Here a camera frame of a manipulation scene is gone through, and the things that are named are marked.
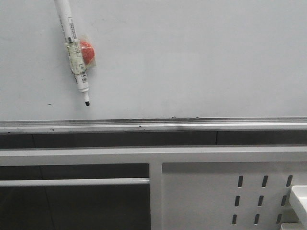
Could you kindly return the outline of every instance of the whiteboard surface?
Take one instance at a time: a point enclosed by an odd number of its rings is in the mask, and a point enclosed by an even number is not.
[[[53,1],[0,0],[0,121],[307,116],[307,1],[70,2],[91,106]]]

